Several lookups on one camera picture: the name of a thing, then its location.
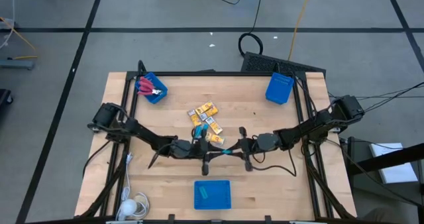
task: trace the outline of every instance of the wood surface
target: wood surface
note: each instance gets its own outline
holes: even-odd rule
[[[223,128],[223,147],[236,143],[239,127],[247,129],[248,136],[271,133],[275,129],[298,125],[293,93],[284,105],[265,99],[269,77],[160,77],[168,87],[168,95],[153,105],[140,96],[137,101],[136,119],[159,135],[178,135],[191,140],[193,125],[187,111],[211,100],[219,109],[214,119]],[[125,82],[125,73],[110,73],[103,102],[120,104]],[[321,73],[308,73],[307,82],[312,100],[317,109],[329,104],[327,88]],[[303,92],[300,89],[303,114],[307,118]],[[90,154],[104,142],[105,134],[94,135]],[[338,141],[337,135],[329,139]],[[305,161],[300,153],[301,143],[291,150],[297,177],[286,171],[273,168],[267,171],[246,172],[241,159],[220,156],[209,164],[209,175],[201,175],[201,161],[174,160],[160,157],[147,169],[154,152],[150,146],[138,139],[131,139],[130,150],[134,155],[129,166],[131,181],[130,197],[137,192],[145,193],[151,203],[146,219],[167,219],[173,213],[176,219],[225,219],[264,220],[271,215],[273,220],[313,220],[311,194],[307,182]],[[353,215],[356,215],[350,186],[343,163],[341,150],[326,142],[321,145],[323,162],[330,189]],[[111,146],[99,154],[87,167],[75,214],[83,213],[105,185]],[[266,167],[278,164],[293,169],[288,152],[275,151],[266,154]],[[230,210],[198,211],[193,208],[193,183],[196,180],[230,180],[232,206]],[[319,186],[321,215],[325,208]],[[112,213],[115,189],[112,191],[108,214]]]

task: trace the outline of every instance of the concrete floor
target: concrete floor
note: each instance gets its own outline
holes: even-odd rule
[[[424,27],[423,0],[397,0],[411,28]],[[16,0],[16,21],[23,28],[84,28],[94,0]],[[101,0],[93,27],[176,28],[251,27],[258,0],[228,5],[220,0]],[[257,27],[294,27],[303,0],[262,0]],[[0,16],[11,17],[11,0],[0,0]],[[401,28],[390,0],[310,0],[301,27]],[[86,124],[97,111],[107,74],[136,69],[142,59],[152,71],[239,71],[241,32],[103,33],[88,36],[52,149],[27,221],[71,218],[81,186],[81,170],[92,134]],[[257,32],[264,54],[286,59],[291,32]],[[0,70],[0,88],[11,89],[15,102],[0,121],[0,216],[14,223],[82,33],[27,32],[38,60],[33,71]],[[424,34],[415,33],[424,46]],[[254,41],[243,48],[257,52]],[[0,58],[32,54],[17,36],[0,50]],[[327,85],[335,95],[376,95],[411,87],[424,72],[404,32],[299,33],[294,62],[327,69]],[[409,95],[424,95],[424,89]],[[369,99],[365,107],[379,101]],[[423,98],[395,99],[367,114],[342,137],[378,142],[423,142]],[[359,215],[390,206],[417,222],[415,208],[355,191]]]

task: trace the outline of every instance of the blue plastic bin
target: blue plastic bin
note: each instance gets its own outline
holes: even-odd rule
[[[228,180],[195,181],[194,209],[231,209],[231,188]]]
[[[144,77],[150,80],[156,89],[162,91],[159,95],[153,94],[144,96],[150,103],[156,104],[164,98],[166,94],[168,94],[168,88],[166,88],[166,86],[152,72],[147,73]]]
[[[266,99],[280,105],[286,103],[292,92],[293,83],[293,78],[274,72],[266,89]]]

